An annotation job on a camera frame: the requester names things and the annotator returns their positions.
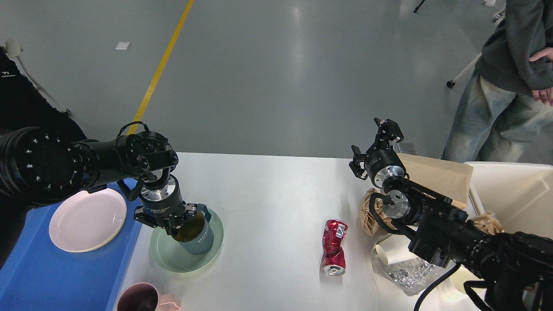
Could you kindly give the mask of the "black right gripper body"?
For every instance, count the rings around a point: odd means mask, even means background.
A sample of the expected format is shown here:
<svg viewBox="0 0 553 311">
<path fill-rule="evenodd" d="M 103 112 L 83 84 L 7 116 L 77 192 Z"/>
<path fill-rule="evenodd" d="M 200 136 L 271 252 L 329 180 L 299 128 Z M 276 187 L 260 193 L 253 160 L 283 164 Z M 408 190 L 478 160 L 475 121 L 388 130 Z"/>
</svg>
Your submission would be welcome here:
<svg viewBox="0 0 553 311">
<path fill-rule="evenodd" d="M 404 178 L 406 169 L 393 149 L 377 150 L 365 160 L 365 170 L 373 185 L 384 188 L 393 178 Z"/>
</svg>

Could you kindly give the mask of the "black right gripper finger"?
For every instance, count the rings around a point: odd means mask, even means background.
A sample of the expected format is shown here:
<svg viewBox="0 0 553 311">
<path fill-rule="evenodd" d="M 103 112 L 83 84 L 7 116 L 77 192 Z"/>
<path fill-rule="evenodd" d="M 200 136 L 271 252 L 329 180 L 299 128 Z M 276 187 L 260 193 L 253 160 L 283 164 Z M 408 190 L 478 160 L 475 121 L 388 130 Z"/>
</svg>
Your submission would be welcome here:
<svg viewBox="0 0 553 311">
<path fill-rule="evenodd" d="M 365 160 L 368 157 L 367 153 L 362 153 L 359 147 L 352 144 L 351 150 L 353 152 L 352 161 L 349 162 L 349 167 L 356 178 L 361 180 L 367 180 L 368 173 L 364 166 Z"/>
<path fill-rule="evenodd" d="M 391 119 L 381 120 L 377 117 L 374 118 L 374 121 L 378 126 L 374 142 L 374 151 L 391 150 L 393 149 L 393 143 L 403 141 L 404 134 L 399 128 L 399 124 L 397 124 L 397 122 Z"/>
</svg>

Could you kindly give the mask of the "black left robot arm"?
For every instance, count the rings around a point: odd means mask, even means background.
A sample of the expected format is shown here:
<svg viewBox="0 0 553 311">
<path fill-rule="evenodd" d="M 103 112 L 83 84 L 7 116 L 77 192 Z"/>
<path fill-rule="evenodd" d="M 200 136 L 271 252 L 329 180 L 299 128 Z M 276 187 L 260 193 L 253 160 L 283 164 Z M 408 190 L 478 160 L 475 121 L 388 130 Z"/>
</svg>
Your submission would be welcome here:
<svg viewBox="0 0 553 311">
<path fill-rule="evenodd" d="M 1 199 L 8 211 L 28 211 L 116 183 L 128 201 L 141 202 L 137 221 L 176 235 L 201 211 L 182 199 L 172 175 L 177 164 L 168 138 L 146 125 L 107 142 L 71 141 L 55 130 L 26 127 L 1 138 Z"/>
</svg>

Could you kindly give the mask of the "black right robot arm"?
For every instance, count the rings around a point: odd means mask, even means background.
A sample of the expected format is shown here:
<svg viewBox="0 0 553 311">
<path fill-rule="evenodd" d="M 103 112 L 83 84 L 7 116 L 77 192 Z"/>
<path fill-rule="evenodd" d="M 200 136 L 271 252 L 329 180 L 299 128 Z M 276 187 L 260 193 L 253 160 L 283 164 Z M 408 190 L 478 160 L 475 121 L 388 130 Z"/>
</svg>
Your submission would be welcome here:
<svg viewBox="0 0 553 311">
<path fill-rule="evenodd" d="M 409 238 L 409 251 L 428 263 L 454 268 L 432 283 L 414 307 L 420 309 L 426 296 L 461 266 L 477 281 L 464 282 L 464 289 L 482 311 L 525 311 L 528 289 L 535 288 L 531 310 L 553 308 L 553 242 L 523 232 L 481 231 L 466 211 L 455 207 L 450 197 L 411 181 L 392 142 L 404 138 L 397 122 L 375 118 L 378 132 L 365 152 L 352 146 L 349 166 L 354 175 L 381 189 L 372 194 L 368 209 L 377 224 L 389 234 Z"/>
</svg>

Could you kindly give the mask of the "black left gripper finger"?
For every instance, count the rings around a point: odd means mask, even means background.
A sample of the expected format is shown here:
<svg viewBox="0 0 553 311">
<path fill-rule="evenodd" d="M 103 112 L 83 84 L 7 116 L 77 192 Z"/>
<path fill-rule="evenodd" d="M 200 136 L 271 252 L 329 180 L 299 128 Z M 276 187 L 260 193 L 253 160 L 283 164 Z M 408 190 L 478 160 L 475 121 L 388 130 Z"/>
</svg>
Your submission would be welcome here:
<svg viewBox="0 0 553 311">
<path fill-rule="evenodd" d="M 135 208 L 133 219 L 150 228 L 162 228 L 162 223 L 159 223 L 154 216 L 146 214 L 143 206 Z"/>
<path fill-rule="evenodd" d="M 197 236 L 199 234 L 199 205 L 187 203 L 182 206 L 184 210 L 180 213 L 172 213 L 168 217 L 166 228 L 170 236 Z"/>
</svg>

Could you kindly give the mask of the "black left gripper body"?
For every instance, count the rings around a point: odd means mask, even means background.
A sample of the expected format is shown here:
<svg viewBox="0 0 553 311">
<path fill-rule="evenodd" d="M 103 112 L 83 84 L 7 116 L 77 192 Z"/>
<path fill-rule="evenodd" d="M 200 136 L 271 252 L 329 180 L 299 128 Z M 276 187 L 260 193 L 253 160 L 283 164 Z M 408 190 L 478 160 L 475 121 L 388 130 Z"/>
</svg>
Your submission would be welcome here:
<svg viewBox="0 0 553 311">
<path fill-rule="evenodd" d="M 152 189 L 144 185 L 140 189 L 141 206 L 146 214 L 154 216 L 162 225 L 168 225 L 168 217 L 172 213 L 180 214 L 185 205 L 178 181 L 173 175 L 168 176 L 168 181 L 160 189 Z"/>
</svg>

